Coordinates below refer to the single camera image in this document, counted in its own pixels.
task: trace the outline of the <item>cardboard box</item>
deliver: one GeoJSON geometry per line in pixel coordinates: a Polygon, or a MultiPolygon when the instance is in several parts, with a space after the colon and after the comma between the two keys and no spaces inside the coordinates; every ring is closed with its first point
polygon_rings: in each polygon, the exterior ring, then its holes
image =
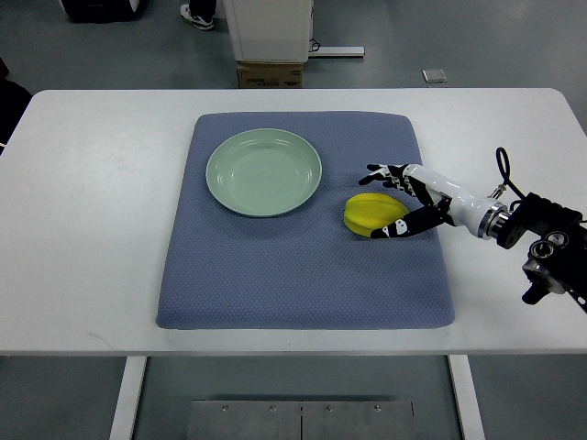
{"type": "Polygon", "coordinates": [[[242,62],[237,64],[239,89],[301,89],[303,63],[242,62]]]}

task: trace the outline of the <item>table leg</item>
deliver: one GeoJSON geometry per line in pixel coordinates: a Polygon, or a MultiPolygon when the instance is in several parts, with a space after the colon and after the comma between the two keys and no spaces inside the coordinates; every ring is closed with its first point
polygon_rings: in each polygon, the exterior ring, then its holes
{"type": "Polygon", "coordinates": [[[145,356],[127,357],[110,431],[110,440],[132,439],[146,364],[147,357],[145,356]]]}
{"type": "Polygon", "coordinates": [[[466,355],[449,355],[450,376],[464,440],[485,440],[477,394],[466,355]]]}

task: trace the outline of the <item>white sneaker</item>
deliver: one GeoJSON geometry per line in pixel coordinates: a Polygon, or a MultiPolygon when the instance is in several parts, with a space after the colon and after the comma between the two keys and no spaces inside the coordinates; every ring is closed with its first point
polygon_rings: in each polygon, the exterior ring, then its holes
{"type": "Polygon", "coordinates": [[[200,30],[214,29],[214,21],[212,18],[210,18],[210,21],[205,21],[200,16],[193,16],[189,5],[182,5],[182,7],[180,7],[180,14],[182,15],[183,21],[188,25],[192,25],[194,28],[200,30]]]}

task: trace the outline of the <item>blue mat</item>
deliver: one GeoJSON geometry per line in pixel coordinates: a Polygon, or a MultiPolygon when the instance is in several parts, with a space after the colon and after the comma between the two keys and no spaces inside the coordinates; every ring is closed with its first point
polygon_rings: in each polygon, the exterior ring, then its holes
{"type": "Polygon", "coordinates": [[[380,183],[359,187],[368,163],[421,163],[410,121],[365,112],[228,113],[195,125],[161,285],[163,328],[435,328],[454,320],[436,230],[371,240],[343,224],[345,202],[386,192],[408,209],[416,199],[380,183]],[[205,166],[224,140],[280,128],[310,142],[323,175],[301,207],[249,218],[208,191],[205,166]]]}

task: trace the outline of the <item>metal plate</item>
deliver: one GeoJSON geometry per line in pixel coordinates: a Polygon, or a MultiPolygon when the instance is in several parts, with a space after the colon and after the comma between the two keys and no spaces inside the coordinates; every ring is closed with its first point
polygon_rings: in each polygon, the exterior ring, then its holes
{"type": "Polygon", "coordinates": [[[415,440],[409,401],[306,401],[304,440],[415,440]]]}
{"type": "Polygon", "coordinates": [[[415,440],[409,401],[194,401],[187,440],[415,440]]]}
{"type": "Polygon", "coordinates": [[[300,440],[297,401],[193,401],[187,440],[300,440]]]}

